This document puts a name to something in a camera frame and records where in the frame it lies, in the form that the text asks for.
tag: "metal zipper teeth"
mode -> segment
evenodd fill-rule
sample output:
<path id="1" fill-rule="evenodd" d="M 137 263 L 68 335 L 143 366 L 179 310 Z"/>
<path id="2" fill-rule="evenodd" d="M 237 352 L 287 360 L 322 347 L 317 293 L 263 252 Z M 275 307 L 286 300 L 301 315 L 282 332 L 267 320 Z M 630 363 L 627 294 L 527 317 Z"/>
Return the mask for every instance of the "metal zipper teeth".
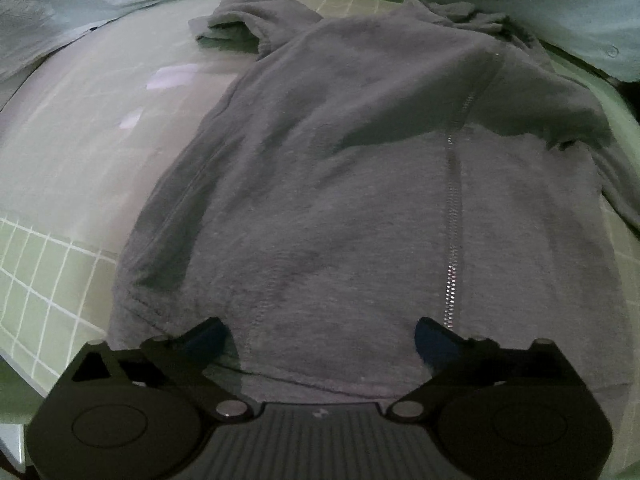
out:
<path id="1" fill-rule="evenodd" d="M 475 99 L 475 93 L 471 93 L 462 105 L 460 117 L 465 117 L 466 111 Z M 458 129 L 456 124 L 447 136 L 447 290 L 445 294 L 444 326 L 449 330 L 454 328 L 454 315 L 456 313 L 456 295 L 458 293 L 458 278 L 460 270 L 460 181 L 458 160 L 456 157 L 456 139 L 453 131 Z"/>

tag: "gray fabric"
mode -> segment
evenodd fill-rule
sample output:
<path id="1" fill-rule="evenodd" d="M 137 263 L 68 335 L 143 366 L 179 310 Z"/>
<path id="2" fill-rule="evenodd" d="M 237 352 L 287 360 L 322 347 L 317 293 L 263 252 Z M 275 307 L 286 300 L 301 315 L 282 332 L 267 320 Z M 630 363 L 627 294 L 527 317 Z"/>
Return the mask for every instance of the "gray fabric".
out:
<path id="1" fill-rule="evenodd" d="M 616 168 L 592 158 L 611 133 L 587 89 L 466 3 L 322 20 L 292 0 L 224 0 L 206 20 L 214 36 L 246 23 L 260 60 L 148 199 L 118 267 L 112 348 L 218 316 L 232 337 L 207 375 L 236 394 L 386 406 L 419 386 L 415 324 L 444 320 L 450 133 L 455 331 L 553 339 L 617 425 L 630 323 L 598 206 Z"/>

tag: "sleeve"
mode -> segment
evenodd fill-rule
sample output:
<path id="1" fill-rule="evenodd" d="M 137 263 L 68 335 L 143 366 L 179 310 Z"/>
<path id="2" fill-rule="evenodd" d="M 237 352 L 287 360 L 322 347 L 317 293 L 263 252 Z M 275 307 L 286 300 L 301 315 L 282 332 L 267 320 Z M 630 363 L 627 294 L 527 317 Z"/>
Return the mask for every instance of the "sleeve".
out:
<path id="1" fill-rule="evenodd" d="M 614 140 L 607 146 L 590 146 L 602 181 L 602 194 L 612 208 L 640 237 L 640 177 Z"/>
<path id="2" fill-rule="evenodd" d="M 258 39 L 263 58 L 322 20 L 297 0 L 222 0 L 210 15 L 189 20 L 196 39 L 246 41 Z"/>

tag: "garment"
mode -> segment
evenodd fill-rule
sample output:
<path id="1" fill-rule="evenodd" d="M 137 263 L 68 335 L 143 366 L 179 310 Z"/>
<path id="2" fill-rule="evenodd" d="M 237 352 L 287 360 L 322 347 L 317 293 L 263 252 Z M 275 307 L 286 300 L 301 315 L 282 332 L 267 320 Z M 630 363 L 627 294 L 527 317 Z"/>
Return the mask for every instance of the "garment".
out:
<path id="1" fill-rule="evenodd" d="M 385 407 L 430 376 L 413 339 L 430 316 L 505 348 L 553 339 L 617 424 L 632 345 L 598 200 L 637 227 L 640 187 L 535 38 L 420 0 L 340 19 L 223 0 L 190 25 L 250 32 L 258 61 L 149 197 L 112 348 L 219 317 L 230 337 L 207 374 L 233 393 Z"/>

